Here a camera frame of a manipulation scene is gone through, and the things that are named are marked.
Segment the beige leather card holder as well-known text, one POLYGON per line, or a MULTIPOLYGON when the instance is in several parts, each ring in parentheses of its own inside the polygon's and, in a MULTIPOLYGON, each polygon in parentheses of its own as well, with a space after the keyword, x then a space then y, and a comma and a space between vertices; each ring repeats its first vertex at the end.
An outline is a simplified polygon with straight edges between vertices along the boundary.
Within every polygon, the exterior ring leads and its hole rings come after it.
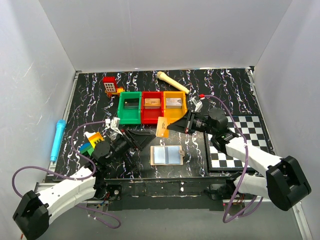
POLYGON ((151 166, 182 166, 185 152, 181 145, 151 146, 151 166))

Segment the orange gold credit card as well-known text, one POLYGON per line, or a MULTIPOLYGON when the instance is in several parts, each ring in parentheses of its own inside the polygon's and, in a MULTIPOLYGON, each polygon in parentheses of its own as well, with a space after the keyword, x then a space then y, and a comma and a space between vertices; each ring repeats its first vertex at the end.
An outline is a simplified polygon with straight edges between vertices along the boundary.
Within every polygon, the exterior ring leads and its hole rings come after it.
POLYGON ((159 116, 157 119, 157 127, 156 127, 156 137, 158 138, 168 138, 169 130, 168 130, 168 119, 163 116, 159 116))

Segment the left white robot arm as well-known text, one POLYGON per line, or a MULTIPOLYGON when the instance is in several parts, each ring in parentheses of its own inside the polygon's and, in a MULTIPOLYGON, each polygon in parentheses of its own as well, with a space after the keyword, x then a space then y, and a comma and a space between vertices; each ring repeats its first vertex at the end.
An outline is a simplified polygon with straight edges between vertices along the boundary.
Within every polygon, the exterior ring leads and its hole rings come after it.
POLYGON ((54 186, 39 192, 30 190, 22 196, 12 218, 26 239, 38 239, 55 219, 81 202, 103 199, 111 164, 130 149, 144 150, 156 137, 149 131, 130 129, 121 129, 114 140, 104 139, 99 132, 86 132, 85 136, 93 148, 89 155, 93 166, 86 164, 54 186))

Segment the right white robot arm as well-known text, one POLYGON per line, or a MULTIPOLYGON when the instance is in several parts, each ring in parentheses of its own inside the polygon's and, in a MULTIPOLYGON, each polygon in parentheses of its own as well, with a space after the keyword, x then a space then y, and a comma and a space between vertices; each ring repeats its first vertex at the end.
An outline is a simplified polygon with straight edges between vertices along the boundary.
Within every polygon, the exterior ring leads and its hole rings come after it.
POLYGON ((185 134, 202 132, 211 136, 212 145, 227 156, 242 161, 256 170, 260 176, 237 172, 215 186, 210 193, 220 198, 237 199, 243 194, 260 196, 282 211, 288 211, 311 192, 311 186, 299 164, 292 156, 282 158, 267 153, 248 143, 228 127, 228 118, 221 108, 212 108, 207 115, 188 110, 167 129, 185 134))

